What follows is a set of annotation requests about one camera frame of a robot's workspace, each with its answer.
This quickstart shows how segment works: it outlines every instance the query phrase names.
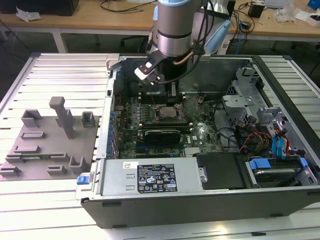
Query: metal chassis panel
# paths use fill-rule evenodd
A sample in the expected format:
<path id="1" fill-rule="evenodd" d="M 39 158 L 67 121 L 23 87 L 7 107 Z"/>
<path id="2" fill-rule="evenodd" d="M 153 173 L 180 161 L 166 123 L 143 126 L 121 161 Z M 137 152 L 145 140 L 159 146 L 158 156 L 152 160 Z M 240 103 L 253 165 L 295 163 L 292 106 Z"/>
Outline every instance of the metal chassis panel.
<path id="1" fill-rule="evenodd" d="M 290 98 L 286 97 L 286 93 L 261 58 L 259 56 L 240 56 L 240 58 L 246 58 L 256 64 L 259 73 L 272 86 L 285 110 L 290 113 L 295 123 L 298 121 L 296 125 L 309 128 L 307 132 L 301 128 L 306 140 L 313 139 L 314 136 L 310 135 L 312 129 Z M 100 173 L 98 178 L 103 182 L 103 173 Z M 168 193 L 167 197 L 150 194 L 142 198 L 138 197 L 138 194 L 135 197 L 101 196 L 100 183 L 99 187 L 97 184 L 94 186 L 93 192 L 96 194 L 90 195 L 92 200 L 89 197 L 83 198 L 81 205 L 101 228 L 280 217 L 288 216 L 309 204 L 320 202 L 320 186 L 208 191 L 196 195 L 177 192 Z"/>

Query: warning label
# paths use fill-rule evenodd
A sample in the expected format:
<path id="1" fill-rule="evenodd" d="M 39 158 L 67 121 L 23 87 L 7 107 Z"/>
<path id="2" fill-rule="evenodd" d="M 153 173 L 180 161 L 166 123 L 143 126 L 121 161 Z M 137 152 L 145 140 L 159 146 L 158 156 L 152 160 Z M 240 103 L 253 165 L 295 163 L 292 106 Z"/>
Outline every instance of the warning label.
<path id="1" fill-rule="evenodd" d="M 138 192 L 141 194 L 178 190 L 173 164 L 138 165 L 137 175 Z"/>

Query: black plastic cover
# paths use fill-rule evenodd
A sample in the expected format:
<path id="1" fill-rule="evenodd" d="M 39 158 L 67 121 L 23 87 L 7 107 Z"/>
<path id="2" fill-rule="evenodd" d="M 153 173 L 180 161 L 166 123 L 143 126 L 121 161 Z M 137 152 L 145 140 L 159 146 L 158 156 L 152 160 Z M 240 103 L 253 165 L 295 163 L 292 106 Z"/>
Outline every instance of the black plastic cover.
<path id="1" fill-rule="evenodd" d="M 204 168 L 204 190 L 251 188 L 247 171 L 238 153 L 208 152 L 196 154 L 198 167 Z"/>

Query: blue tab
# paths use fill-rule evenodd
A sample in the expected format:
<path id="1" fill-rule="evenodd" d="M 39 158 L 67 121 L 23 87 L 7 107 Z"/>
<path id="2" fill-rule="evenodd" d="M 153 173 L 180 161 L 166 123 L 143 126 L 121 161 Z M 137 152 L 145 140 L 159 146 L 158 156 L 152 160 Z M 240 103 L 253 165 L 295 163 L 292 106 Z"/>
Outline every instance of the blue tab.
<path id="1" fill-rule="evenodd" d="M 76 184 L 78 185 L 89 184 L 89 176 L 78 176 L 76 178 Z"/>
<path id="2" fill-rule="evenodd" d="M 300 163 L 301 163 L 303 168 L 306 168 L 308 166 L 308 162 L 304 157 L 300 158 Z"/>
<path id="3" fill-rule="evenodd" d="M 278 157 L 281 157 L 282 159 L 285 159 L 285 156 L 282 155 L 282 148 L 285 144 L 285 140 L 281 137 L 280 140 L 279 140 L 279 144 L 278 144 L 278 149 L 276 151 L 276 155 Z"/>
<path id="4" fill-rule="evenodd" d="M 270 169 L 271 165 L 267 158 L 254 158 L 249 161 L 249 165 L 252 170 L 255 169 Z"/>
<path id="5" fill-rule="evenodd" d="M 277 138 L 277 134 L 275 134 L 274 135 L 274 137 L 273 137 L 273 140 L 272 140 L 272 147 L 271 147 L 271 151 L 272 151 L 272 153 L 273 154 L 275 154 L 276 153 L 276 151 L 277 151 L 277 141 L 278 141 L 278 138 Z"/>

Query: black connector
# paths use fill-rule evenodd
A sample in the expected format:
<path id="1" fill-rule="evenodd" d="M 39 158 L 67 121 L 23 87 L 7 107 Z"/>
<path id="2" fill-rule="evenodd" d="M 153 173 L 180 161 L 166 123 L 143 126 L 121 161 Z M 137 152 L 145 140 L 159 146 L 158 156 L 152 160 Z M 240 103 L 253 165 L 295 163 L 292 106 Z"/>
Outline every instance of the black connector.
<path id="1" fill-rule="evenodd" d="M 241 30 L 249 30 L 251 28 L 251 25 L 252 24 L 250 22 L 248 22 L 248 21 L 241 21 L 239 23 L 239 28 Z"/>
<path id="2" fill-rule="evenodd" d="M 254 124 L 257 122 L 257 119 L 254 116 L 250 115 L 248 116 L 248 121 Z"/>

